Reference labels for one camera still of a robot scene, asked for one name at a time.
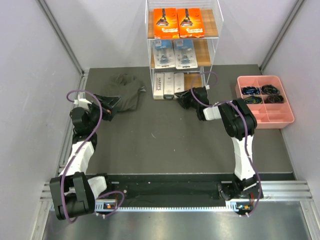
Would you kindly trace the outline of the white box with small print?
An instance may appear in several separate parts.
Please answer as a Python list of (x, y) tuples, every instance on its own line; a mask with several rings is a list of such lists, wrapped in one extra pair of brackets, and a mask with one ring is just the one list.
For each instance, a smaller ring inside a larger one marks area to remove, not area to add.
[(185, 77), (183, 72), (174, 73), (174, 93), (185, 91)]

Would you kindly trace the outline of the slim white H' box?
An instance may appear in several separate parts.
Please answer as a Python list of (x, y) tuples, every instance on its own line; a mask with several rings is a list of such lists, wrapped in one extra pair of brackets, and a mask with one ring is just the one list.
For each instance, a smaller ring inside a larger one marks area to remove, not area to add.
[(175, 76), (173, 72), (164, 73), (163, 98), (165, 100), (174, 98), (174, 78)]

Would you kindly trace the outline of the white Harry's box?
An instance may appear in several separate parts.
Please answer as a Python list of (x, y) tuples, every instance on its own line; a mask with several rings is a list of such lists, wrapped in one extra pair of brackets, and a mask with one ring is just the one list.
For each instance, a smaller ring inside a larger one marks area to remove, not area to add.
[(153, 83), (153, 99), (162, 100), (164, 98), (164, 73), (156, 73)]

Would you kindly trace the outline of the blue razor blister pack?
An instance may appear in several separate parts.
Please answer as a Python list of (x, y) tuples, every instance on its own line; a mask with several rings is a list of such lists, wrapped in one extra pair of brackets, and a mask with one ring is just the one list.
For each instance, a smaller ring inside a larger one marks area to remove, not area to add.
[(154, 68), (175, 68), (175, 53), (171, 40), (155, 40), (152, 45)]
[(178, 70), (195, 69), (198, 67), (194, 42), (192, 39), (173, 41), (175, 67)]

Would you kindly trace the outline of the orange Gillette Fusion5 box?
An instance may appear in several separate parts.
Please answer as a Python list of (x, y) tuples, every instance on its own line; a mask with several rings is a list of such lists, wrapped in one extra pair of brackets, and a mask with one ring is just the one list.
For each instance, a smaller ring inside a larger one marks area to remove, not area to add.
[(200, 8), (178, 8), (177, 19), (180, 38), (203, 38), (205, 36)]

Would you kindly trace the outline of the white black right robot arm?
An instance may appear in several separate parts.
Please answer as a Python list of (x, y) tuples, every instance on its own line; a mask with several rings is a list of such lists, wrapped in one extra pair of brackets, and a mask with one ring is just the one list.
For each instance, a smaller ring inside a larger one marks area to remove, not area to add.
[(230, 185), (217, 185), (218, 193), (224, 200), (245, 198), (260, 179), (252, 157), (252, 143), (258, 123), (248, 105), (242, 98), (210, 104), (205, 87), (193, 87), (174, 95), (181, 107), (195, 109), (200, 121), (222, 120), (233, 143), (235, 169)]

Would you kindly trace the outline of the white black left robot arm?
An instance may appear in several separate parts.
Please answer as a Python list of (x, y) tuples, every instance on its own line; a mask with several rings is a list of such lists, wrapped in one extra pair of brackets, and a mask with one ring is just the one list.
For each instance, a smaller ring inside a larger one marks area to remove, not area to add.
[(69, 116), (73, 125), (71, 153), (59, 176), (49, 182), (54, 211), (59, 220), (74, 222), (92, 214), (99, 196), (109, 198), (114, 191), (106, 173), (86, 175), (97, 144), (97, 129), (102, 121), (111, 121), (121, 97), (93, 94), (93, 101), (77, 97)]

